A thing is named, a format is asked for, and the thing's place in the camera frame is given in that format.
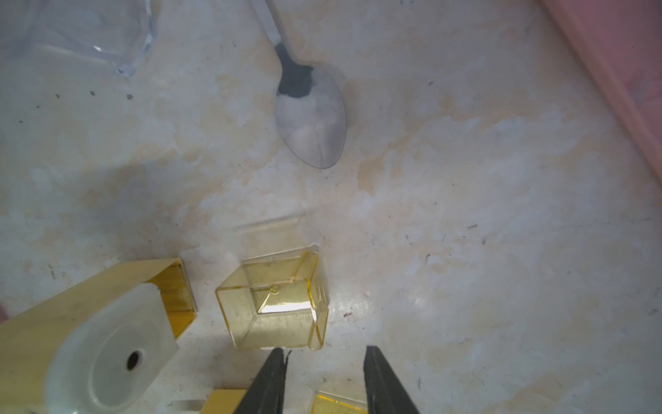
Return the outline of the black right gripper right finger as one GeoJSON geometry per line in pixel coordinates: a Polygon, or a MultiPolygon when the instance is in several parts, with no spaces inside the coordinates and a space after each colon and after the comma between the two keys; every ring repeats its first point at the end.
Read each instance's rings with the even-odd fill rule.
{"type": "Polygon", "coordinates": [[[419,414],[378,346],[367,346],[363,371],[370,414],[419,414]]]}

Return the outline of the yellow sharpener top row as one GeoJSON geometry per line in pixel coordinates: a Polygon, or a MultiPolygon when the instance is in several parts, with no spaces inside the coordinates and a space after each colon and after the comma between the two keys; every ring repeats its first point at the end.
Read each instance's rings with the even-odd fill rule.
{"type": "Polygon", "coordinates": [[[123,413],[197,317],[179,258],[124,262],[1,324],[3,413],[123,413]]]}

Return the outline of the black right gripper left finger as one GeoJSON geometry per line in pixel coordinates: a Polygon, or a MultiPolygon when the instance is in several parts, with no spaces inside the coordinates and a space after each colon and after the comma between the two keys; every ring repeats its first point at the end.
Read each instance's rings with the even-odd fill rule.
{"type": "Polygon", "coordinates": [[[287,367],[284,350],[273,349],[234,414],[282,414],[287,367]]]}

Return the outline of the yellow transparent tray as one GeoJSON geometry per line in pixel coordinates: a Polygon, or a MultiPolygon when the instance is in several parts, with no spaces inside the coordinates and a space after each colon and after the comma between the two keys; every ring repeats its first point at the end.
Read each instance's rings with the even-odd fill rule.
{"type": "Polygon", "coordinates": [[[368,414],[367,404],[331,393],[319,392],[312,401],[311,414],[368,414]]]}

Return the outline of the yellow sharpener row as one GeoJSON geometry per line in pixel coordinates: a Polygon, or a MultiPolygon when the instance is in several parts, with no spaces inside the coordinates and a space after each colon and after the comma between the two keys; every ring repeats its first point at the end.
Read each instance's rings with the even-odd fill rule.
{"type": "Polygon", "coordinates": [[[246,392],[245,389],[218,389],[206,400],[177,400],[169,409],[177,413],[233,414],[246,392]]]}
{"type": "Polygon", "coordinates": [[[124,262],[1,324],[3,413],[123,413],[197,317],[179,258],[124,262]]]}

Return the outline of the olive yellow tray top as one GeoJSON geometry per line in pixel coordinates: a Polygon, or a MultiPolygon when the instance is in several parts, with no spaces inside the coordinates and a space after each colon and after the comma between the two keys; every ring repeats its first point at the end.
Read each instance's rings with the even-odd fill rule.
{"type": "Polygon", "coordinates": [[[314,247],[246,259],[215,290],[238,350],[325,343],[329,302],[314,247]]]}

